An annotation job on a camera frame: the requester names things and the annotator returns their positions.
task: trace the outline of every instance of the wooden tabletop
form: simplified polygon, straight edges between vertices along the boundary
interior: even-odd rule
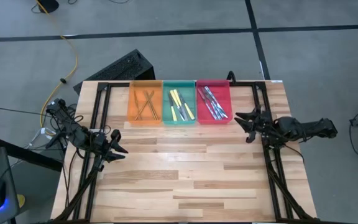
[[[90,125],[97,85],[92,81],[82,86],[76,115],[84,116],[80,123],[84,126]],[[273,119],[290,116],[283,83],[266,82],[266,86]],[[226,125],[133,126],[126,121],[128,94],[127,87],[112,88],[107,124],[121,131],[119,144],[129,154],[124,160],[106,162],[99,173],[92,222],[275,221],[260,136],[247,144],[247,134],[234,120]],[[249,87],[231,87],[231,100],[233,113],[254,109]],[[298,143],[288,145],[299,149]],[[74,153],[69,145],[66,170]],[[284,148],[282,161],[289,191],[315,217],[302,158]],[[82,163],[76,156],[70,198],[77,191]],[[52,218],[64,209],[65,197],[62,173]],[[85,216],[87,197],[86,192],[80,217]]]

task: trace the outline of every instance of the orange bin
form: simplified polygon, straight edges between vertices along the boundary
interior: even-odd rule
[[[162,81],[132,81],[129,85],[127,119],[131,124],[159,124],[162,120]]]

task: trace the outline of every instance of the teal bin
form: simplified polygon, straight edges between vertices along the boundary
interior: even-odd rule
[[[172,110],[169,95],[170,90],[177,90],[182,98],[185,100],[185,103],[189,107],[194,119],[191,119],[186,106],[182,102],[182,106],[185,110],[187,121],[182,120],[180,112],[177,108],[175,101],[173,100],[173,109],[175,111],[177,121],[173,120]],[[194,124],[197,120],[197,110],[196,110],[196,83],[195,81],[163,81],[162,82],[162,121],[164,124]]]

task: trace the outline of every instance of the desk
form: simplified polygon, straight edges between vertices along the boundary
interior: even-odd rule
[[[92,81],[82,86],[76,115],[84,116],[80,122],[84,126],[90,125],[97,85]],[[266,82],[266,86],[273,119],[289,116],[283,83]],[[105,162],[99,173],[92,222],[275,221],[260,136],[247,144],[247,134],[234,120],[227,125],[133,126],[126,121],[128,94],[128,87],[111,90],[106,124],[120,129],[120,145],[129,154],[124,160]],[[249,87],[231,87],[231,100],[233,113],[254,109]],[[288,145],[299,149],[298,143]],[[75,148],[69,145],[66,170],[73,153]],[[302,158],[284,148],[282,161],[289,191],[315,217]],[[77,156],[70,198],[77,191],[81,166]],[[277,192],[284,217],[282,195]],[[51,218],[62,212],[65,197],[62,173]],[[85,192],[80,218],[85,215],[87,197]]]

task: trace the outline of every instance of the blue light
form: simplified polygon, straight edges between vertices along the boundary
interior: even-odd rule
[[[0,212],[3,212],[5,210],[5,208],[8,206],[8,204],[9,204],[9,201],[8,201],[7,198],[5,198],[5,201],[4,201],[3,205],[0,208]]]

